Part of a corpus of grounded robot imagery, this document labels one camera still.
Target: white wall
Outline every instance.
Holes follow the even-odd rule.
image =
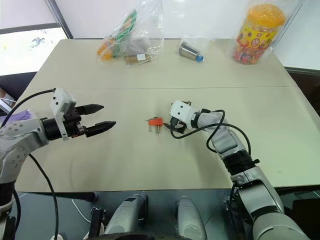
[[[286,67],[320,70],[320,0],[306,0],[275,47]]]
[[[137,0],[56,0],[74,38],[103,38]],[[162,0],[165,38],[185,33],[230,38],[238,31],[248,0]]]
[[[0,29],[55,22],[45,0],[0,0]]]

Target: orange plastic jar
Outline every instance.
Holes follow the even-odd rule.
[[[273,4],[251,7],[236,39],[233,59],[242,64],[255,64],[285,22],[283,11]]]

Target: blue cap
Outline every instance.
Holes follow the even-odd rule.
[[[198,55],[198,56],[196,56],[196,57],[195,57],[195,60],[196,60],[198,63],[203,62],[203,61],[204,61],[204,59],[205,59],[205,57],[204,57],[204,56],[202,56],[202,55]]]

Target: beige tabletop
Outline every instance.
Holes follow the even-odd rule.
[[[273,54],[264,64],[241,65],[224,55],[226,41],[216,41],[198,64],[177,56],[178,42],[165,40],[161,58],[129,68],[121,58],[97,62],[96,40],[63,40],[53,50],[22,98],[61,87],[79,106],[104,105],[83,116],[83,125],[116,121],[100,135],[58,139],[33,153],[55,191],[230,188],[224,164],[206,148],[206,132],[184,139],[173,139],[165,127],[159,135],[149,132],[145,120],[160,116],[168,122],[175,100],[224,109],[228,121],[248,135],[252,157],[260,159],[273,186],[320,184],[320,119]],[[38,96],[24,108],[52,117],[50,100],[50,93]],[[49,192],[30,159],[16,189]]]

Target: metal cylinder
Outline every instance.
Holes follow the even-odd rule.
[[[202,62],[204,60],[204,57],[200,55],[200,51],[193,48],[185,41],[180,45],[179,54],[197,62]]]

